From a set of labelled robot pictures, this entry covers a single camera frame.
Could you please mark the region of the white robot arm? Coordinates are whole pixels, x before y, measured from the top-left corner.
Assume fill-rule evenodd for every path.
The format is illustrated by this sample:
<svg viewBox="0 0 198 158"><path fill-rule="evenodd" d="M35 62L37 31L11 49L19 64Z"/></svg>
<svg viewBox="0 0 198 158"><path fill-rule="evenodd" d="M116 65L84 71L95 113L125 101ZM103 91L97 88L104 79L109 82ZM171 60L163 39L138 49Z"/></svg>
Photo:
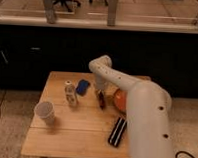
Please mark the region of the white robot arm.
<svg viewBox="0 0 198 158"><path fill-rule="evenodd" d="M169 128L171 95L157 83L112 68L108 55L88 63L95 84L110 82L127 93L126 113L130 158L176 158Z"/></svg>

